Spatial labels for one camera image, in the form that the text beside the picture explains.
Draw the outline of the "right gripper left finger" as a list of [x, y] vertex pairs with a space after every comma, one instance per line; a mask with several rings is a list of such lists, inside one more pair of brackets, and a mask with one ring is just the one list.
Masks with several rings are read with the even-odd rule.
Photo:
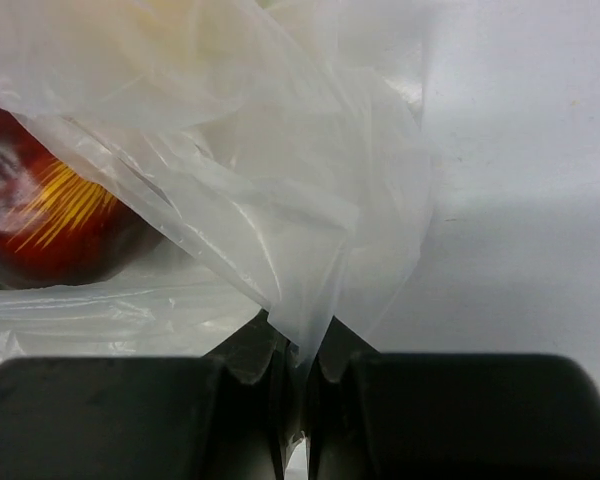
[[0, 365], [0, 479], [279, 479], [285, 339], [259, 314], [201, 357]]

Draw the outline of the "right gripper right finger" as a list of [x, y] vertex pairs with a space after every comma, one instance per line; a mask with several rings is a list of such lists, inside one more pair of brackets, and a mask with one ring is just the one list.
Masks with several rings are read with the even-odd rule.
[[600, 479], [600, 393], [562, 356], [381, 353], [334, 321], [309, 399], [313, 479]]

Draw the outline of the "translucent plastic bag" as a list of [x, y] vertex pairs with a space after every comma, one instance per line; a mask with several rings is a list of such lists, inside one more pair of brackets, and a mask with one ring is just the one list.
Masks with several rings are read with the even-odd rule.
[[162, 241], [113, 277], [0, 289], [15, 357], [200, 355], [258, 309], [307, 376], [332, 318], [420, 256], [422, 1], [0, 1], [0, 109]]

